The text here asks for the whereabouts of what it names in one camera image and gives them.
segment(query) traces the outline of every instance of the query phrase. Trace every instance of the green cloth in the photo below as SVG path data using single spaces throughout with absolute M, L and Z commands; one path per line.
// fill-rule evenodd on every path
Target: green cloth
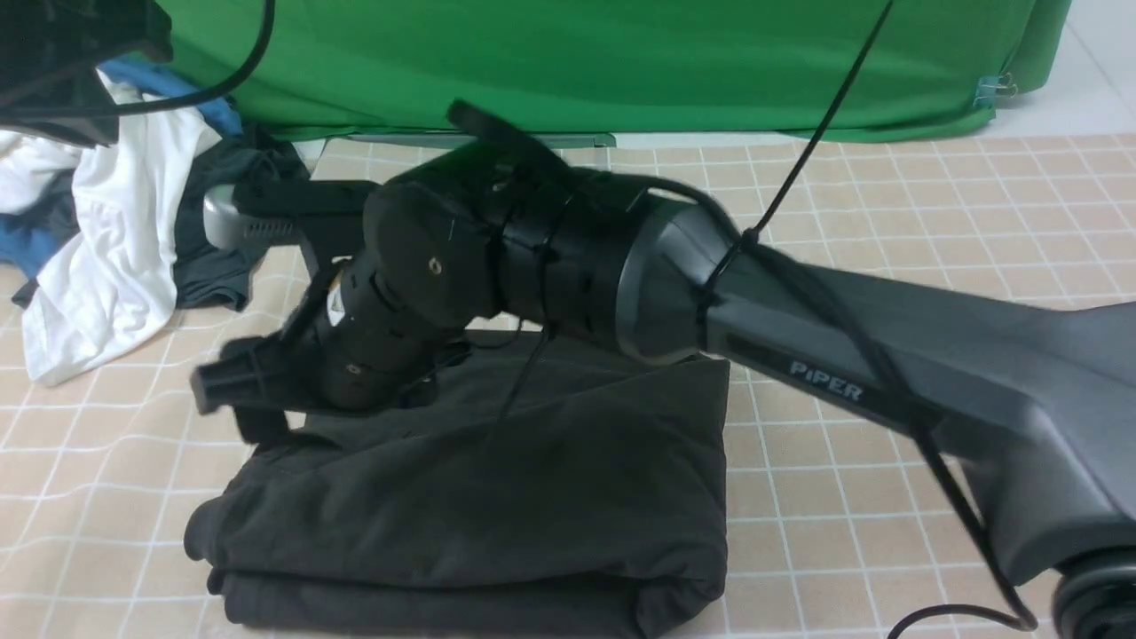
M 1070 0 L 899 0 L 833 138 L 983 126 L 983 76 L 1036 89 Z M 216 82 L 248 55 L 259 0 L 160 0 L 175 70 Z M 449 128 L 465 98 L 533 132 L 807 131 L 883 0 L 278 0 L 235 93 L 292 140 Z

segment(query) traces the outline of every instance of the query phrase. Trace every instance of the pile of clothes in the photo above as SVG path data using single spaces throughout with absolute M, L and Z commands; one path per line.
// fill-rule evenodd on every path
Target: pile of clothes
M 143 60 L 112 60 L 100 77 L 118 103 L 197 91 Z M 206 192 L 309 177 L 291 144 L 242 125 L 225 100 L 124 117 L 112 147 L 0 131 L 0 262 L 28 279 L 12 301 L 31 379 L 55 385 L 120 357 L 175 308 L 242 310 L 265 249 L 209 244 Z

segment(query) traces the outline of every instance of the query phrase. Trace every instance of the dark gray clothing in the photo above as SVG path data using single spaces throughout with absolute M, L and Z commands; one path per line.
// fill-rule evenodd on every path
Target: dark gray clothing
M 643 639 L 720 597 L 728 364 L 554 340 L 495 424 L 535 340 L 443 371 L 432 406 L 309 417 L 254 455 L 185 531 L 229 621 Z

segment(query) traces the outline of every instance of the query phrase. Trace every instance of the black fabric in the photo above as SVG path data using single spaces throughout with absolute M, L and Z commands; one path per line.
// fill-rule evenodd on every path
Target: black fabric
M 33 216 L 66 243 L 76 233 L 74 172 L 60 173 L 34 205 L 22 213 Z M 174 222 L 174 284 L 177 308 L 224 306 L 243 310 L 249 304 L 250 275 L 265 256 L 264 248 L 222 250 L 206 239 L 202 206 L 209 189 L 239 182 L 308 180 L 308 168 L 287 142 L 279 142 L 260 127 L 245 127 L 242 138 L 226 138 L 193 160 Z M 20 308 L 32 302 L 37 283 L 23 285 L 11 300 Z
M 720 597 L 728 364 L 554 340 L 494 426 L 536 339 L 443 371 L 429 407 L 254 455 L 185 531 L 229 621 L 653 638 Z
M 28 226 L 47 229 L 60 247 L 78 233 L 78 223 L 75 219 L 75 197 L 70 190 L 74 177 L 74 171 L 60 172 L 51 179 L 35 204 L 19 214 Z M 32 304 L 32 296 L 35 294 L 37 288 L 39 283 L 35 279 L 28 280 L 11 296 L 12 304 L 20 308 L 27 308 Z
M 242 138 L 226 138 L 193 160 L 174 223 L 174 283 L 177 308 L 224 306 L 244 310 L 249 274 L 265 248 L 220 250 L 206 239 L 202 206 L 217 184 L 308 180 L 308 168 L 292 144 L 277 142 L 249 127 Z

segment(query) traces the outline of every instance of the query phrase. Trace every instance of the black cable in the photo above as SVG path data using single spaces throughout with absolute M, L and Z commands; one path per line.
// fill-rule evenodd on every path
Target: black cable
M 863 44 L 860 47 L 860 52 L 857 53 L 855 60 L 852 63 L 852 68 L 844 76 L 844 82 L 841 83 L 841 88 L 836 90 L 836 97 L 833 98 L 830 105 L 828 105 L 828 110 L 825 111 L 825 117 L 820 119 L 820 124 L 817 130 L 812 132 L 812 138 L 809 139 L 809 143 L 804 146 L 804 151 L 801 152 L 801 157 L 796 159 L 796 164 L 788 172 L 788 176 L 782 182 L 780 188 L 777 190 L 777 194 L 774 196 L 774 201 L 769 202 L 769 207 L 766 209 L 765 215 L 758 221 L 751 229 L 745 231 L 746 235 L 752 235 L 754 242 L 761 235 L 761 232 L 766 230 L 769 222 L 772 221 L 774 214 L 780 208 L 782 201 L 785 200 L 785 196 L 788 194 L 790 189 L 796 182 L 796 176 L 801 174 L 804 169 L 804 165 L 808 164 L 809 158 L 812 157 L 812 151 L 820 143 L 821 138 L 825 136 L 825 132 L 833 124 L 833 119 L 836 117 L 836 113 L 841 110 L 841 105 L 844 103 L 844 98 L 847 97 L 849 91 L 851 91 L 852 85 L 855 83 L 855 78 L 860 75 L 860 68 L 863 67 L 863 61 L 868 59 L 868 52 L 871 51 L 872 47 L 876 44 L 876 39 L 879 36 L 880 30 L 884 28 L 884 23 L 887 22 L 887 16 L 892 13 L 892 6 L 895 5 L 895 0 L 887 0 L 884 5 L 884 9 L 879 13 L 879 17 L 876 18 L 876 24 L 872 25 L 871 32 L 868 34 L 868 39 L 864 40 Z M 710 274 L 710 279 L 707 282 L 707 289 L 713 290 L 715 285 L 718 283 L 718 279 L 721 277 L 722 272 L 729 266 L 729 263 L 734 260 L 737 252 L 742 249 L 743 244 L 741 242 L 735 242 L 734 246 L 729 247 L 729 251 L 726 252 L 726 257 L 718 263 L 715 267 L 713 273 Z
M 536 363 L 541 359 L 541 355 L 544 352 L 544 347 L 549 346 L 552 338 L 556 337 L 556 331 L 549 325 L 544 325 L 544 330 L 541 331 L 541 339 L 533 347 L 533 351 L 528 354 L 528 358 L 525 359 L 525 365 L 521 366 L 520 373 L 517 374 L 517 380 L 512 383 L 512 388 L 509 389 L 509 395 L 506 396 L 504 403 L 501 404 L 501 409 L 498 412 L 496 423 L 494 425 L 500 425 L 504 422 L 506 417 L 509 416 L 509 410 L 512 410 L 512 405 L 517 403 L 517 398 L 520 397 L 520 389 L 524 388 L 525 382 L 528 376 L 533 374 L 533 370 L 536 367 Z
M 131 105 L 115 105 L 110 107 L 16 107 L 0 110 L 0 122 L 18 121 L 50 121 L 65 118 L 102 118 L 123 117 L 131 115 L 144 115 L 158 111 L 170 111 L 185 107 L 195 107 L 203 102 L 209 102 L 218 98 L 224 98 L 247 81 L 252 72 L 265 57 L 268 50 L 268 42 L 272 40 L 273 25 L 276 20 L 276 0 L 264 0 L 264 13 L 260 22 L 260 33 L 257 42 L 245 58 L 244 63 L 233 72 L 232 75 L 209 89 L 203 89 L 195 93 L 182 96 L 179 98 L 167 98 L 151 102 L 135 102 Z
M 909 437 L 916 442 L 920 455 L 946 495 L 952 509 L 962 521 L 967 534 L 983 556 L 983 561 L 986 563 L 1000 594 L 1005 599 L 1010 609 L 1013 611 L 1013 615 L 1016 615 L 1011 616 L 993 608 L 969 604 L 930 606 L 903 617 L 888 633 L 888 639 L 897 639 L 904 630 L 920 621 L 951 614 L 977 616 L 1024 632 L 1036 630 L 1037 617 L 1029 611 L 1021 600 L 1021 597 L 1018 596 L 1013 584 L 1010 583 L 1005 574 L 997 567 L 997 558 L 994 556 L 988 531 L 970 507 L 959 482 L 951 474 L 946 467 L 946 463 L 943 460 L 943 454 L 933 435 L 937 424 L 926 423 L 920 416 L 920 413 L 916 409 L 917 396 L 911 390 L 911 387 L 887 350 L 868 335 L 851 309 L 840 300 L 827 284 L 817 277 L 811 268 L 757 242 L 746 241 L 744 250 L 762 264 L 799 301 L 802 301 L 805 306 L 819 306 L 826 309 L 827 315 L 833 318 L 835 325 L 844 331 L 852 341 L 857 351 L 860 352 L 860 356 L 863 357 L 864 363 L 872 372 L 872 375 L 883 384 L 884 390 L 888 392 L 891 399 L 899 405 L 901 414 L 904 417 L 903 421 L 910 428 Z

